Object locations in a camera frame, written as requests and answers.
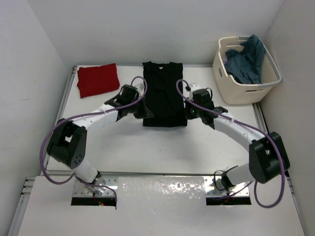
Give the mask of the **black t shirt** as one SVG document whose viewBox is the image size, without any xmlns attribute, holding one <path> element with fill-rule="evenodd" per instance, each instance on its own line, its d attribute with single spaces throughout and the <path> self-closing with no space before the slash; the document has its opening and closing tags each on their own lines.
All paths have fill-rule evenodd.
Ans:
<svg viewBox="0 0 315 236">
<path fill-rule="evenodd" d="M 153 118 L 143 119 L 144 127 L 186 127 L 188 120 L 185 115 L 184 101 L 180 96 L 183 84 L 177 90 L 176 82 L 183 79 L 182 63 L 144 62 L 143 77 L 148 88 L 145 102 L 153 113 Z"/>
</svg>

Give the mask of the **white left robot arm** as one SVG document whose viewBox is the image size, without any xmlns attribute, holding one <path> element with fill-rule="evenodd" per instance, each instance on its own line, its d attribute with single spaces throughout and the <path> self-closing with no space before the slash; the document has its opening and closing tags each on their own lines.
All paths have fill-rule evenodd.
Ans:
<svg viewBox="0 0 315 236">
<path fill-rule="evenodd" d="M 132 85 L 124 85 L 116 96 L 91 113 L 58 121 L 46 152 L 68 166 L 81 181 L 94 184 L 100 173 L 85 157 L 88 136 L 128 114 L 134 114 L 137 118 L 146 114 L 144 94 Z"/>
</svg>

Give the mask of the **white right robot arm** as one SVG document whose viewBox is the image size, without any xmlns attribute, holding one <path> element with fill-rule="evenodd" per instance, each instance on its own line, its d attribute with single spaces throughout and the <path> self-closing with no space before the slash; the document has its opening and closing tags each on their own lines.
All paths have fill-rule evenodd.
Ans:
<svg viewBox="0 0 315 236">
<path fill-rule="evenodd" d="M 200 118 L 205 125 L 236 141 L 249 154 L 247 164 L 223 171 L 221 178 L 216 181 L 218 190 L 228 191 L 247 181 L 266 183 L 290 168 L 288 155 L 278 133 L 265 134 L 255 127 L 241 124 L 227 109 L 214 105 L 211 90 L 191 89 L 185 104 L 188 119 Z"/>
</svg>

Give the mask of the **red t shirt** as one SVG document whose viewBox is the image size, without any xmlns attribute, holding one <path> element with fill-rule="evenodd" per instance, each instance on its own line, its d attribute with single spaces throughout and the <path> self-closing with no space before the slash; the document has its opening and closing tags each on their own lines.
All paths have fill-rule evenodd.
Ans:
<svg viewBox="0 0 315 236">
<path fill-rule="evenodd" d="M 116 64 L 79 68 L 77 87 L 80 98 L 118 90 L 120 82 Z"/>
</svg>

